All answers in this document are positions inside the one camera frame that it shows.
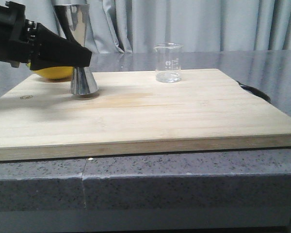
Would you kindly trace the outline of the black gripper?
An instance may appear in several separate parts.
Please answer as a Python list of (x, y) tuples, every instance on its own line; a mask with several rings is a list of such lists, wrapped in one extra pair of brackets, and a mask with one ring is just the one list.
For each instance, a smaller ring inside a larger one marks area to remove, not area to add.
[(30, 70), (49, 67), (87, 67), (92, 52), (76, 41), (58, 36), (41, 23), (26, 19), (25, 5), (7, 1), (0, 6), (0, 61)]

